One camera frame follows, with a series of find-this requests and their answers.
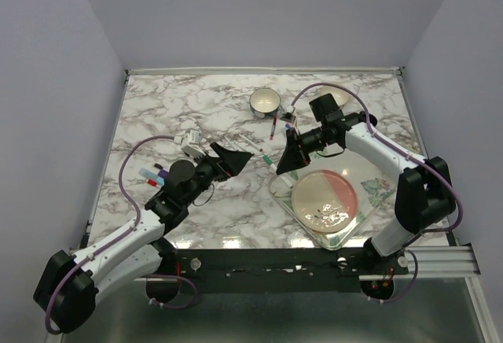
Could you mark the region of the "white pen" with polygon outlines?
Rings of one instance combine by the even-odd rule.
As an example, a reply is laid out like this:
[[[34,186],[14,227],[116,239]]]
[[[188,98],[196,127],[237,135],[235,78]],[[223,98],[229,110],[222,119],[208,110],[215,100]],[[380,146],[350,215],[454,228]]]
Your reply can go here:
[[[236,151],[239,150],[239,147],[232,140],[227,138],[227,136],[224,135],[223,138],[233,148],[233,150],[236,150]]]

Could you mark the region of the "black capped white marker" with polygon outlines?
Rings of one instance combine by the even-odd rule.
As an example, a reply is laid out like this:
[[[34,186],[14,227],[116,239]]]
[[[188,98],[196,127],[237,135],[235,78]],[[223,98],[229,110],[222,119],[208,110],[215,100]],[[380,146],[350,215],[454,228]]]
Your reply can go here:
[[[242,139],[238,140],[237,141],[237,144],[242,147],[243,149],[246,149],[247,151],[250,151],[252,152],[253,151],[253,148],[250,147],[249,144],[247,144],[245,141],[243,141]]]

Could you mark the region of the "green white marker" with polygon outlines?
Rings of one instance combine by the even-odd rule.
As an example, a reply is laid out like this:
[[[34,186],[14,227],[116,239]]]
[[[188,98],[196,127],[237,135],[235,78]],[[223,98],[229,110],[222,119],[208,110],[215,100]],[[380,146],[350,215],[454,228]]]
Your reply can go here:
[[[268,167],[274,172],[277,173],[277,166],[276,164],[266,155],[263,154],[263,160],[266,162]],[[288,188],[293,188],[293,183],[284,175],[279,175],[279,178],[283,181],[283,183],[288,187]]]

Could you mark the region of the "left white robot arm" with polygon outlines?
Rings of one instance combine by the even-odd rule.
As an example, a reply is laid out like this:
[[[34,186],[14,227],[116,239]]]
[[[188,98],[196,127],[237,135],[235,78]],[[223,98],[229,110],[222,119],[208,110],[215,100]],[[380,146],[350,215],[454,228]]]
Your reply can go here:
[[[95,309],[99,275],[175,229],[201,193],[214,182],[239,175],[252,158],[249,152],[228,150],[215,142],[211,148],[214,156],[201,152],[175,161],[164,185],[129,223],[93,247],[74,254],[61,250],[49,258],[34,299],[45,312],[50,334],[71,332],[84,323]]]

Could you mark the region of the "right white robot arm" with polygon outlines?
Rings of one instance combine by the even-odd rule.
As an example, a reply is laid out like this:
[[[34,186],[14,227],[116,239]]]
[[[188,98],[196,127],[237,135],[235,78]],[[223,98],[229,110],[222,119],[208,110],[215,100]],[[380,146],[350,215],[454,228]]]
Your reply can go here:
[[[390,255],[454,212],[448,166],[440,157],[422,157],[380,136],[366,112],[344,115],[331,94],[314,99],[310,108],[320,127],[303,134],[294,128],[287,131],[276,173],[304,168],[310,164],[311,153],[337,144],[397,180],[395,217],[365,243],[361,256],[364,269],[380,273],[390,264]]]

